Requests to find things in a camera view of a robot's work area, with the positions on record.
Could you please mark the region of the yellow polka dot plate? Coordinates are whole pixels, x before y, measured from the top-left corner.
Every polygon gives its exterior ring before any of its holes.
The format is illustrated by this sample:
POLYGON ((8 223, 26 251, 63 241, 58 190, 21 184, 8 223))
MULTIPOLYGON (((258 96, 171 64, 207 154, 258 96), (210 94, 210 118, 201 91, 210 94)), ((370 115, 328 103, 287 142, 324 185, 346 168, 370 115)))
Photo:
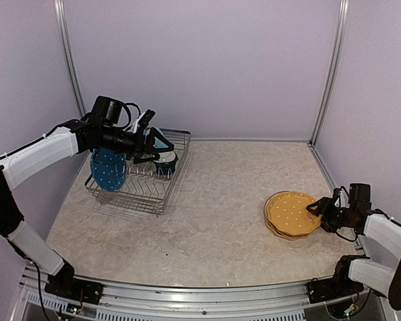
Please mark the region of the yellow polka dot plate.
POLYGON ((296 240, 300 240, 300 239, 305 239, 307 237, 309 237, 309 234, 307 235, 296 235, 296 236, 291 236, 291 235, 286 235, 286 234, 282 234, 279 231, 272 229, 270 227, 268 227, 268 229, 277 237, 280 237, 282 239, 288 240, 288 241, 296 241, 296 240))

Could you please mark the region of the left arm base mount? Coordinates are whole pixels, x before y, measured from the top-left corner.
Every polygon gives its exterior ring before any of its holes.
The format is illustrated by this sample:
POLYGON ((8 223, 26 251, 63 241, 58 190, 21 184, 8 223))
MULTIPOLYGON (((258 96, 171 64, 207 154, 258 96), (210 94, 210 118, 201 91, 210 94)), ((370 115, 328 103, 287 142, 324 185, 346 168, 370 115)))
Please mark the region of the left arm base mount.
POLYGON ((83 304, 98 305, 102 297, 104 285, 99 282, 72 278, 69 282, 48 280, 45 292, 60 298, 77 301, 83 304))

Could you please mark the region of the blue plate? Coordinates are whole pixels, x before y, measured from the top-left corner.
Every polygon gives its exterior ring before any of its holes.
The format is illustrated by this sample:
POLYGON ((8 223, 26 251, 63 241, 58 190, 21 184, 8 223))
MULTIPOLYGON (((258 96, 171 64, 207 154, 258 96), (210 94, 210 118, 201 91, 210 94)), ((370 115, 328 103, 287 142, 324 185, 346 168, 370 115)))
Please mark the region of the blue plate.
POLYGON ((90 169, 92 178, 101 189, 117 191, 126 180, 126 154, 104 148, 94 149, 90 169))

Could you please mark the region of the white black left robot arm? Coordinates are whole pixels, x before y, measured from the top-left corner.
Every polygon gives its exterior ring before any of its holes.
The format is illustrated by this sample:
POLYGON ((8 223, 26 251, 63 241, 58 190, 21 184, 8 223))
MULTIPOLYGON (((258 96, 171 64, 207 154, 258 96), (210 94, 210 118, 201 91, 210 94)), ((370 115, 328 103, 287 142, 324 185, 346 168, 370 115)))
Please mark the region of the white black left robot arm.
POLYGON ((174 145, 161 131, 148 126, 155 115, 152 110, 139 112, 137 119, 118 126, 121 112, 129 107, 129 103, 98 96, 81 119, 58 124, 42 137, 0 156, 0 236, 45 271, 48 284, 68 298, 80 291, 74 268, 25 222, 12 192, 43 169, 86 151, 97 155, 109 150, 135 163, 157 161, 161 154, 172 152, 174 145))

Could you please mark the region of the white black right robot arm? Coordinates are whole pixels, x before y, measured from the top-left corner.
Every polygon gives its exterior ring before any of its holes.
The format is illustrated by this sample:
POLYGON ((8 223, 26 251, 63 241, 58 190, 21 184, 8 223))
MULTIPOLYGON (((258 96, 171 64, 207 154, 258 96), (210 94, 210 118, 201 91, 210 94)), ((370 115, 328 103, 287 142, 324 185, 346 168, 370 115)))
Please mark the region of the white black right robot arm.
POLYGON ((381 245, 397 260, 392 269, 365 255, 344 255, 332 277, 307 283, 309 302, 314 304, 361 292, 365 286, 401 310, 401 224, 380 209, 373 209, 368 184, 352 183, 348 189, 336 188, 332 197, 323 197, 306 209, 321 219, 321 228, 337 233, 347 227, 381 245))

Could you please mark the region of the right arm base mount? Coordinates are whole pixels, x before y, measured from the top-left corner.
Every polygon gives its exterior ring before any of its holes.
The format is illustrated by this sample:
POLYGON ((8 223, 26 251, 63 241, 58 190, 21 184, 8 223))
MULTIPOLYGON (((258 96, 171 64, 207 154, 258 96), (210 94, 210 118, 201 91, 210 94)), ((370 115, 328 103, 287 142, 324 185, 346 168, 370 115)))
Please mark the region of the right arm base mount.
POLYGON ((337 282, 333 278, 322 280, 314 278, 306 284, 306 287, 310 304, 359 294, 364 290, 364 285, 359 282, 351 280, 337 282))

